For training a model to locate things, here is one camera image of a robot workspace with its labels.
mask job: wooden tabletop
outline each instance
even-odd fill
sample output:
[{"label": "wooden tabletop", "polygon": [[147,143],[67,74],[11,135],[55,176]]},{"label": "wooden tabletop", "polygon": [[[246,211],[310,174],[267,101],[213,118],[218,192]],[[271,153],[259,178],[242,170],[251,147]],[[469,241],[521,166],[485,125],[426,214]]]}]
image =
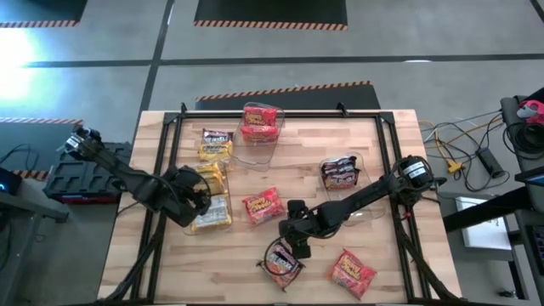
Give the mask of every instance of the wooden tabletop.
[{"label": "wooden tabletop", "polygon": [[[393,110],[402,155],[425,156],[422,137],[413,110]],[[131,167],[152,172],[162,129],[162,111],[142,113]],[[183,120],[177,165],[198,162],[196,152],[203,128],[235,131],[235,119]],[[388,130],[388,151],[391,149]],[[166,170],[173,132],[168,136],[163,166]],[[232,227],[226,232],[188,236],[168,220],[157,282],[158,303],[395,303],[405,302],[400,261],[388,199],[369,206],[385,209],[385,215],[372,221],[343,227],[330,240],[310,239],[312,258],[304,259],[306,269],[282,292],[255,263],[264,255],[265,247],[278,237],[279,220],[258,227],[249,224],[241,199],[273,186],[286,205],[291,199],[303,199],[309,207],[321,204],[326,194],[320,186],[319,163],[328,157],[358,152],[364,158],[370,180],[383,175],[377,140],[376,123],[372,119],[297,119],[288,118],[267,172],[244,167],[229,171],[229,190],[233,209]],[[120,209],[133,202],[123,195]],[[136,260],[144,223],[143,206],[132,207],[115,223],[110,250],[99,289],[99,298],[110,294]],[[415,215],[423,255],[436,275],[450,291],[461,296],[451,251],[440,210],[436,203],[420,201]],[[326,278],[343,248],[359,257],[363,264],[377,271],[377,276],[359,302],[339,285]],[[144,272],[142,294],[147,289],[150,264]],[[415,264],[411,274],[417,296],[421,296]]]}]

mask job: white label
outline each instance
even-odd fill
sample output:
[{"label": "white label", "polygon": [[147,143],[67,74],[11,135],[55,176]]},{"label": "white label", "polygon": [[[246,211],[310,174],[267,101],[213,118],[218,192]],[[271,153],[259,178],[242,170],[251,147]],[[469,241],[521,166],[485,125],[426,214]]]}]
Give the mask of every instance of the white label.
[{"label": "white label", "polygon": [[77,149],[78,143],[77,143],[77,141],[72,139],[72,137],[68,138],[68,140],[66,140],[66,143],[68,145],[71,145],[72,147],[74,147],[74,149]]},{"label": "white label", "polygon": [[408,174],[408,173],[410,173],[410,172],[412,172],[412,171],[414,171],[414,170],[416,170],[416,169],[418,169],[420,167],[423,167],[423,162],[421,162],[421,161],[416,162],[415,164],[409,166],[408,168],[404,169],[402,172],[404,174]]},{"label": "white label", "polygon": [[416,171],[414,171],[414,172],[412,172],[412,173],[410,173],[410,174],[408,174],[408,175],[410,176],[410,179],[413,179],[413,178],[415,178],[415,177],[418,176],[418,175],[424,174],[425,172],[426,172],[426,171],[425,171],[424,168],[419,168],[419,169],[417,169]]}]

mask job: hazard stripe tape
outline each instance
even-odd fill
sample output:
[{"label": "hazard stripe tape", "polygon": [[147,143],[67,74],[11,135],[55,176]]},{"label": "hazard stripe tape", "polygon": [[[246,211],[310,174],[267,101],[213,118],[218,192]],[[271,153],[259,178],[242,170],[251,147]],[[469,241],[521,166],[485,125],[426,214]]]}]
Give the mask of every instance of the hazard stripe tape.
[{"label": "hazard stripe tape", "polygon": [[227,99],[227,98],[238,98],[246,97],[253,95],[262,95],[262,94],[283,94],[297,91],[306,91],[306,90],[315,90],[315,89],[328,89],[328,88],[341,88],[341,87],[352,87],[360,85],[372,85],[372,81],[358,81],[358,82],[342,82],[326,85],[312,85],[312,86],[300,86],[295,88],[280,88],[280,89],[269,89],[269,90],[258,90],[251,92],[241,92],[241,93],[227,93],[227,94],[213,94],[207,96],[196,97],[196,101],[211,100],[211,99]]},{"label": "hazard stripe tape", "polygon": [[83,120],[0,117],[0,122],[10,122],[10,123],[57,123],[57,124],[78,124],[78,125],[82,125]]},{"label": "hazard stripe tape", "polygon": [[250,28],[261,28],[261,29],[325,30],[325,31],[347,31],[348,30],[348,25],[321,24],[321,23],[314,23],[314,22],[198,20],[198,21],[194,21],[193,24],[195,26],[250,27]]},{"label": "hazard stripe tape", "polygon": [[75,20],[0,22],[0,28],[69,27],[79,25]]},{"label": "hazard stripe tape", "polygon": [[36,179],[45,180],[49,176],[48,171],[26,171],[26,170],[14,170],[11,173],[22,177],[23,179]]}]

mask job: gray floor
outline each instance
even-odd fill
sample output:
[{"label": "gray floor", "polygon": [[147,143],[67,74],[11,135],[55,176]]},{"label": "gray floor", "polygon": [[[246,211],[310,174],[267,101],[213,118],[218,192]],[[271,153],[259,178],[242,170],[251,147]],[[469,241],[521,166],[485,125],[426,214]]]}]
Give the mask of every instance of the gray floor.
[{"label": "gray floor", "polygon": [[[176,1],[169,18],[163,59],[309,56],[544,54],[544,24],[529,0],[348,0],[349,30],[288,31],[200,28],[192,21],[196,0]],[[76,28],[0,29],[0,116],[83,119],[108,141],[132,141],[148,65],[17,68],[32,61],[151,60],[167,0],[89,0]],[[415,109],[420,119],[455,121],[495,111],[499,99],[530,94],[542,86],[544,59],[298,65],[161,66],[150,110],[192,109],[199,95],[372,80],[383,109]],[[485,119],[462,124],[470,128]],[[474,134],[479,140],[484,131]],[[445,139],[456,132],[441,131]],[[467,139],[459,146],[473,151]],[[490,136],[497,160],[511,174],[517,162]],[[429,155],[436,155],[434,150]],[[429,158],[441,176],[445,164]],[[471,183],[486,180],[478,162]],[[39,190],[27,182],[30,190]],[[518,184],[484,191],[501,194]],[[465,192],[460,181],[443,191]],[[46,224],[19,303],[91,302],[98,291],[115,206],[71,207],[68,224]],[[539,304],[500,298],[512,289],[504,263],[455,258],[463,295],[474,302]]]}]

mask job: pink object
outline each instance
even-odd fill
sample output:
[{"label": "pink object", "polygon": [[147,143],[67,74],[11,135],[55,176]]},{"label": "pink object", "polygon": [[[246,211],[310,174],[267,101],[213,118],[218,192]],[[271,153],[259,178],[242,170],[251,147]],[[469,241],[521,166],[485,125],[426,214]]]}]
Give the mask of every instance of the pink object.
[{"label": "pink object", "polygon": [[523,101],[519,104],[518,116],[527,118],[527,123],[544,124],[544,103],[537,100]]}]

